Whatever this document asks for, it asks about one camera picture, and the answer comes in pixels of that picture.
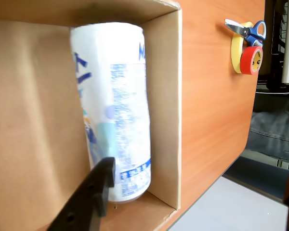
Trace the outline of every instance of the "tape roll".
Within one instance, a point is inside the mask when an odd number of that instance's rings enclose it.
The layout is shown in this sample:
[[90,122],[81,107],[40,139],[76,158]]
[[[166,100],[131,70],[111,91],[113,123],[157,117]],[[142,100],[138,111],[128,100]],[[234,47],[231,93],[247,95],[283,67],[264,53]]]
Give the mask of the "tape roll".
[[261,47],[247,47],[241,57],[240,69],[242,74],[255,75],[258,73],[263,58]]
[[[241,25],[245,27],[254,26],[254,24],[251,22],[242,23]],[[232,42],[231,42],[231,61],[232,61],[232,66],[237,73],[241,73],[240,60],[241,60],[241,56],[243,52],[243,41],[244,41],[244,38],[241,37],[239,34],[237,33],[233,34]]]

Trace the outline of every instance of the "box flap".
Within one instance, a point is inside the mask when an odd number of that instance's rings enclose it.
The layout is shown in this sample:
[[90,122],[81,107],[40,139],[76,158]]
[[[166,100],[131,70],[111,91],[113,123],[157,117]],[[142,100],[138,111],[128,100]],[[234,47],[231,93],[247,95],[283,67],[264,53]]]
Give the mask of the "box flap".
[[175,209],[181,203],[182,11],[142,25],[151,121],[149,192]]
[[139,25],[179,8],[171,0],[0,0],[0,20],[60,26],[101,22]]

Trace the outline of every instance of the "paper towel roll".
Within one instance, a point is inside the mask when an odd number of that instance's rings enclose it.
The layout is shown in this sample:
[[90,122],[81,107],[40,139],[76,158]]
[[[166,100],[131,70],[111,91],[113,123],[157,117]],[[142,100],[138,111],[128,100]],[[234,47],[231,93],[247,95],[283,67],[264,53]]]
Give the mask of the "paper towel roll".
[[79,96],[93,167],[116,158],[109,201],[139,197],[151,181],[143,30],[103,23],[71,30]]

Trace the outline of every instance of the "wooden table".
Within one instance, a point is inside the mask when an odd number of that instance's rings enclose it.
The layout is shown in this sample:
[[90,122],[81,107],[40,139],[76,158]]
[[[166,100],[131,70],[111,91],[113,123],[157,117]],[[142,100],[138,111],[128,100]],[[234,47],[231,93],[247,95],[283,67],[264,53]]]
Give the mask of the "wooden table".
[[183,10],[182,200],[185,212],[245,148],[257,76],[232,68],[232,32],[240,23],[264,19],[264,0],[178,0]]

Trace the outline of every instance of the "gray floor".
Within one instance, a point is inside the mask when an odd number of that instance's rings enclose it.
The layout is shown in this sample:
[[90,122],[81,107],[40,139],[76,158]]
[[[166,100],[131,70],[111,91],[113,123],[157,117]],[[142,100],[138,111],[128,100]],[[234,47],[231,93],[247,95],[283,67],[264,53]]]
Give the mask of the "gray floor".
[[284,231],[288,208],[220,177],[170,231]]

